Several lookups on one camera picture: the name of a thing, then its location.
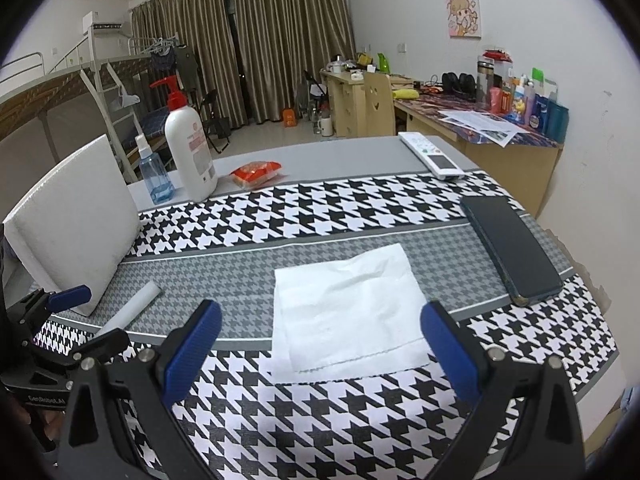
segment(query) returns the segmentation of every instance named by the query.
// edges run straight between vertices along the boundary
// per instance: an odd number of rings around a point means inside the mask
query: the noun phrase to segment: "green bottle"
[[[389,62],[388,60],[386,60],[386,57],[384,54],[380,53],[378,54],[378,58],[380,59],[380,72],[385,73],[385,74],[391,74],[391,70],[389,69]]]

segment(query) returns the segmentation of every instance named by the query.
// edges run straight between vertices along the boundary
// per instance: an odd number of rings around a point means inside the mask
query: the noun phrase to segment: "headphones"
[[[453,94],[466,101],[476,100],[476,79],[470,74],[457,76],[453,72],[445,72],[442,74],[442,89],[445,94]]]

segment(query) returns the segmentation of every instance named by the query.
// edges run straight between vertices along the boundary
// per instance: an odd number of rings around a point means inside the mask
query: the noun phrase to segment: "blue bottle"
[[[145,179],[151,200],[156,205],[171,200],[175,187],[164,168],[164,164],[162,164],[162,160],[160,160],[160,156],[151,151],[144,135],[137,136],[136,143],[140,152],[140,173]]]

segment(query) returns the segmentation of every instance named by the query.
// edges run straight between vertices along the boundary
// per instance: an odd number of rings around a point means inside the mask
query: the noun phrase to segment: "curtain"
[[[218,90],[220,111],[233,127],[247,124],[223,0],[149,0],[133,9],[132,27],[141,38],[168,38],[177,32],[200,61],[204,92]]]
[[[240,53],[258,123],[292,108],[303,70],[354,57],[346,0],[235,0]]]

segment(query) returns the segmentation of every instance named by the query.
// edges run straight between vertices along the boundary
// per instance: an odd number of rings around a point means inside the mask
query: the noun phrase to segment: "anime poster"
[[[480,38],[480,3],[478,0],[447,0],[449,36]]]

